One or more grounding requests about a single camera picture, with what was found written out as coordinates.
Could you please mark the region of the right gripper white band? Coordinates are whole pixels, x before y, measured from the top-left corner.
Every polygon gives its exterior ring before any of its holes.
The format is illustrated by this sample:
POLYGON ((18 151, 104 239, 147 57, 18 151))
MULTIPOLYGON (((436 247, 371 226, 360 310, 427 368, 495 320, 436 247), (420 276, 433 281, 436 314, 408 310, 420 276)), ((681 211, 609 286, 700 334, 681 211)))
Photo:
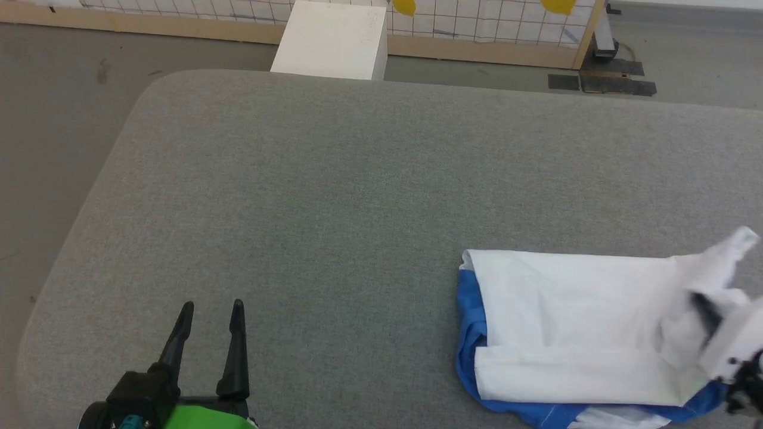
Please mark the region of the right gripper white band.
POLYGON ((692 293, 705 331, 700 369, 712 380, 735 380, 745 363, 761 370, 762 298, 734 309, 722 318, 717 306, 701 293, 692 293))

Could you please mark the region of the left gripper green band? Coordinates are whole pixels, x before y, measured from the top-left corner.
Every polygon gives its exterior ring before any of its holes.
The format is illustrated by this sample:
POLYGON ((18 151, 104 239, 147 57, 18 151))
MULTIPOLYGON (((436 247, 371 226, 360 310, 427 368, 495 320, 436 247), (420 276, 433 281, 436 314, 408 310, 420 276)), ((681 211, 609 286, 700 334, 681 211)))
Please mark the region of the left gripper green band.
MULTIPOLYGON (((193 326, 194 303, 186 301, 175 320, 160 358, 145 372, 128 371, 107 396, 107 415, 117 428, 257 428, 236 412, 185 402, 177 384, 185 342, 193 326)), ((234 301, 229 321, 231 342, 216 394, 226 401, 250 396, 244 303, 234 301)))

